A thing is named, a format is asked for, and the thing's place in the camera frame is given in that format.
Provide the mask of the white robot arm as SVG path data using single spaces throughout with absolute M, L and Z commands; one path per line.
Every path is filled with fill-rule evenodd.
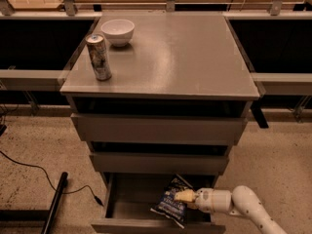
M 229 190 L 201 188 L 177 192 L 175 200 L 202 213 L 221 213 L 250 220 L 262 234 L 287 234 L 269 215 L 257 195 L 245 185 Z

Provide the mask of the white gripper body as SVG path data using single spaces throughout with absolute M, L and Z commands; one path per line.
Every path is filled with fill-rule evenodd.
M 228 190 L 201 188 L 196 191 L 195 206 L 203 213 L 229 214 L 233 208 L 232 194 Z

